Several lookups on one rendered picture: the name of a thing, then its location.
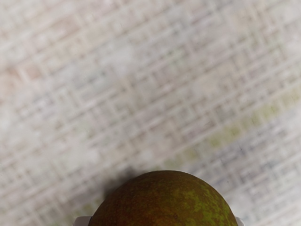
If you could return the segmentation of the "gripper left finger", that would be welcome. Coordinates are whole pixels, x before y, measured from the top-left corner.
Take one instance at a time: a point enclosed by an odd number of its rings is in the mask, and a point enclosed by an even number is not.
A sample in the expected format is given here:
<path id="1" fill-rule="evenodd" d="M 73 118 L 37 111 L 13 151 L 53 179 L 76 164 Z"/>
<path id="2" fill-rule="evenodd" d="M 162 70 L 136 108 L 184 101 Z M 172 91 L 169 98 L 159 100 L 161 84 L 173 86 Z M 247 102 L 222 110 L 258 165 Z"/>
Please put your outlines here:
<path id="1" fill-rule="evenodd" d="M 91 216 L 80 216 L 74 220 L 74 226 L 89 226 Z"/>

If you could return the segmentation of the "brown green round fruit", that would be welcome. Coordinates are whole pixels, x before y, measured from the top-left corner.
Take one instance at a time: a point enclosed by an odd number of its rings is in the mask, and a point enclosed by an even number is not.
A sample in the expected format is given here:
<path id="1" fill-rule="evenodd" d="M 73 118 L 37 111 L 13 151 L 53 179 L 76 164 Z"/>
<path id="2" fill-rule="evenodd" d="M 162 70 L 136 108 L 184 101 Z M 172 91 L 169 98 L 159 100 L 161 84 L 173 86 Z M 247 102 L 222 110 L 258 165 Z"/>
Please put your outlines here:
<path id="1" fill-rule="evenodd" d="M 88 226 L 238 226 L 211 185 L 191 174 L 160 170 L 137 176 L 111 192 Z"/>

